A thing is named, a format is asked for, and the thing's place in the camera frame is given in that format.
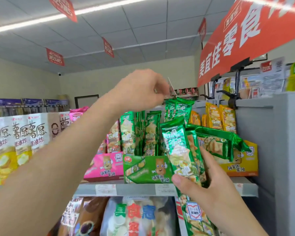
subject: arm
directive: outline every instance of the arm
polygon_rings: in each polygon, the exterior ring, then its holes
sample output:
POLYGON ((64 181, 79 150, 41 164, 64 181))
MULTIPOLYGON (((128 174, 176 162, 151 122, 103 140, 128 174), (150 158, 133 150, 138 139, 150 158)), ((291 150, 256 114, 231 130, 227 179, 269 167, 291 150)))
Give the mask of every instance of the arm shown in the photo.
POLYGON ((185 177, 174 175, 172 181, 175 186, 196 201, 227 236, 268 236, 225 171, 209 152, 202 147, 200 151, 208 168, 210 186, 205 189, 185 177))
POLYGON ((151 70, 122 79, 0 187, 0 236, 46 236, 120 115, 155 107, 168 93, 167 82, 151 70))

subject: hand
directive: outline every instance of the hand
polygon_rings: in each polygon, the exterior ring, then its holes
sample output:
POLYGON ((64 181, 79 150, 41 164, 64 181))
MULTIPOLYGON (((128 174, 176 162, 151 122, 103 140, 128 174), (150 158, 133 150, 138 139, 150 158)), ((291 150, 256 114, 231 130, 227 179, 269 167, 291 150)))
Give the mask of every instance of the hand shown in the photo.
POLYGON ((209 152, 202 147, 200 151, 208 168, 210 186, 205 189, 183 176, 173 175, 172 181, 175 186, 196 201, 210 220, 226 235, 267 235, 225 171, 209 152))
POLYGON ((169 95, 169 84, 161 74, 150 69, 135 70, 123 78, 112 92, 125 112, 138 112, 162 104, 164 96, 169 95))

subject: pink display box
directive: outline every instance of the pink display box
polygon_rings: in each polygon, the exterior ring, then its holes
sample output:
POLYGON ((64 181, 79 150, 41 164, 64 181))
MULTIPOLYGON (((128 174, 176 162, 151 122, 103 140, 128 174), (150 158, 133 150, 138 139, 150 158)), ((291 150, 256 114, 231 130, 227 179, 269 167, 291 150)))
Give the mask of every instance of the pink display box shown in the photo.
POLYGON ((97 154, 84 174, 88 182, 118 180, 124 176, 122 152, 97 154))

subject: red hanging sign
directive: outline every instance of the red hanging sign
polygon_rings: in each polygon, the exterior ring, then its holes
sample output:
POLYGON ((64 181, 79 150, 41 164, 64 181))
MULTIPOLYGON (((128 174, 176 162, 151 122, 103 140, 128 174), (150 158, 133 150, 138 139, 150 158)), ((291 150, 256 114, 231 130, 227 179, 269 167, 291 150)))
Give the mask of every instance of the red hanging sign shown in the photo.
POLYGON ((71 21, 78 22, 73 4, 70 0, 49 0, 50 3, 62 14, 66 15, 71 21))
POLYGON ((205 39, 206 35, 206 19, 203 18, 201 25, 199 27, 198 33, 200 34, 201 42, 205 39))
POLYGON ((105 52, 108 54, 108 55, 110 55, 111 57, 115 57, 115 55, 114 55, 114 52, 113 52, 113 48, 111 47, 111 45, 107 42, 107 40, 105 40, 104 38, 103 38, 103 41, 104 41, 104 50, 105 50, 105 52))
POLYGON ((236 0, 201 52, 198 87, 295 39, 295 0, 236 0))
POLYGON ((49 62, 64 66, 64 59, 62 55, 48 48, 46 48, 46 50, 47 50, 47 57, 49 62))

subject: hanging promotional card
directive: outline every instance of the hanging promotional card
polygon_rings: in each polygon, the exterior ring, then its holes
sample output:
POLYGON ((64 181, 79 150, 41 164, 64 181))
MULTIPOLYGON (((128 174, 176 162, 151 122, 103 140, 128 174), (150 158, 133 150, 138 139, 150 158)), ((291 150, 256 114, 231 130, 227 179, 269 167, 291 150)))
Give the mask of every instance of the hanging promotional card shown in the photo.
POLYGON ((261 96, 282 92, 285 80, 285 57, 276 58, 260 64, 261 96))
POLYGON ((293 39, 295 0, 236 0, 201 52, 197 86, 293 39))
POLYGON ((62 55, 48 48, 46 48, 46 50, 47 50, 47 58, 49 62, 64 66, 64 59, 62 55))
POLYGON ((206 35, 206 19, 203 18, 201 25, 199 27, 198 33, 200 34, 201 42, 205 39, 206 35))
POLYGON ((71 21, 78 22, 73 4, 70 0, 49 0, 49 2, 62 14, 66 15, 71 21))
POLYGON ((107 40, 105 40, 105 38, 103 38, 104 41, 104 50, 105 52, 110 55, 111 57, 115 57, 114 52, 113 52, 113 48, 111 47, 111 45, 107 42, 107 40))

